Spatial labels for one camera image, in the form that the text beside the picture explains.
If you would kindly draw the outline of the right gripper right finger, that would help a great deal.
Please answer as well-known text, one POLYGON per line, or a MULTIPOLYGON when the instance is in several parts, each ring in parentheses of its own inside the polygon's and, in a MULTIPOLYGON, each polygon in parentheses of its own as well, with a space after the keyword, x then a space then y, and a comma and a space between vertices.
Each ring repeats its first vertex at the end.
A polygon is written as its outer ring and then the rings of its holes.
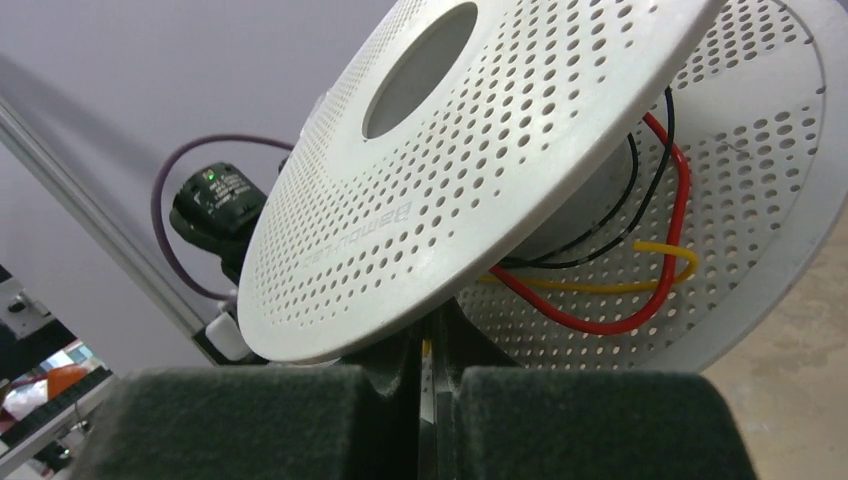
POLYGON ((718 390, 697 374, 529 370, 465 317, 433 314, 441 479, 753 479, 718 390))

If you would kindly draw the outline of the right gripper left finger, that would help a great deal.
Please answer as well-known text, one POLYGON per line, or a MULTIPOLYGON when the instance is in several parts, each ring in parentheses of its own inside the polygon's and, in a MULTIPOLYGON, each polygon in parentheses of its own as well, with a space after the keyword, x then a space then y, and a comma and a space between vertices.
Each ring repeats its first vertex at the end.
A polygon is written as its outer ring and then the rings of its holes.
POLYGON ((413 479, 419 328, 324 367, 145 370, 99 408, 75 479, 413 479))

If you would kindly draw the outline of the white perforated cable spool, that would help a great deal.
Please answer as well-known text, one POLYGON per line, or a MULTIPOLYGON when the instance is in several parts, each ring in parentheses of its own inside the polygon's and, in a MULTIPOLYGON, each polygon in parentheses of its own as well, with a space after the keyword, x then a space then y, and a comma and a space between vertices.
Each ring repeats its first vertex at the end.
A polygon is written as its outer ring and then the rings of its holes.
POLYGON ((239 327, 280 363, 337 358, 456 300, 534 368, 698 370, 775 307, 847 196, 847 11, 836 1, 401 1, 306 122, 248 248, 239 327), (488 269, 627 205, 675 103, 701 263, 618 335, 549 320, 488 269))

